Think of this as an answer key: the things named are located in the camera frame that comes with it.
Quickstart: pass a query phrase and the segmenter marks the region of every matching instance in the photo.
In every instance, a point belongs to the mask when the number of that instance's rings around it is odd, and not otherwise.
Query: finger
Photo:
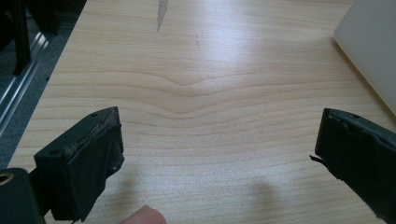
[[[120,224],[166,224],[166,220],[160,212],[145,205]]]

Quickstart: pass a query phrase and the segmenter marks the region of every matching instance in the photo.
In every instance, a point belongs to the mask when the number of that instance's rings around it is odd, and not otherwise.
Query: wooden table
[[[308,157],[324,107],[396,130],[332,38],[351,4],[89,0],[10,167],[116,105],[126,161],[87,223],[144,204],[169,223],[382,223]]]

